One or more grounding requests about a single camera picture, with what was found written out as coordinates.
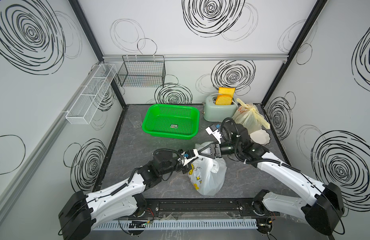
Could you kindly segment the yellowish fruit print plastic bag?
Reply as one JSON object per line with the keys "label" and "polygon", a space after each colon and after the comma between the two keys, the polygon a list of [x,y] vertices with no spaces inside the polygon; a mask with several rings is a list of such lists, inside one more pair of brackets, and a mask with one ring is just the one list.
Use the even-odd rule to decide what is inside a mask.
{"label": "yellowish fruit print plastic bag", "polygon": [[258,108],[253,104],[246,104],[241,99],[236,101],[240,104],[232,119],[246,128],[248,134],[259,131],[264,127],[270,129],[270,123],[260,114]]}

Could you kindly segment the white bunny print plastic bag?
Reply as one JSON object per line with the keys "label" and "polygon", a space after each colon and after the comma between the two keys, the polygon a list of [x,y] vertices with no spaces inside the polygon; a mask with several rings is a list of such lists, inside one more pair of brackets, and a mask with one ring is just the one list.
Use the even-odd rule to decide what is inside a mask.
{"label": "white bunny print plastic bag", "polygon": [[214,196],[222,188],[227,170],[224,158],[207,158],[200,156],[191,163],[188,172],[190,182],[203,196]]}

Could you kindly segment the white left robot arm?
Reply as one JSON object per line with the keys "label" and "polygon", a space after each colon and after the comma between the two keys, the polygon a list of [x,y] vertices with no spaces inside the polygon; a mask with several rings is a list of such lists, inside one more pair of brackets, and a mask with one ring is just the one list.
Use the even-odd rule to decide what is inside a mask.
{"label": "white left robot arm", "polygon": [[129,178],[97,192],[75,192],[58,215],[61,226],[58,234],[65,240],[82,240],[107,221],[141,215],[146,209],[142,193],[159,184],[165,174],[180,171],[197,157],[197,150],[180,153],[158,149],[153,159],[133,169]]}

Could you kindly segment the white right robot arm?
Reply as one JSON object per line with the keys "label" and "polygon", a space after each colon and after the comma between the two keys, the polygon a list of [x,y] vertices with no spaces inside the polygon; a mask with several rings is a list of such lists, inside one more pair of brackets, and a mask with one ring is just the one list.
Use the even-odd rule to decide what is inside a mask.
{"label": "white right robot arm", "polygon": [[247,129],[233,119],[226,118],[219,126],[210,126],[217,132],[217,141],[191,152],[197,157],[233,155],[236,160],[264,171],[290,188],[297,197],[261,190],[252,200],[251,209],[258,216],[279,212],[300,219],[319,233],[330,236],[345,212],[341,191],[334,183],[324,184],[290,166],[265,146],[256,143]]}

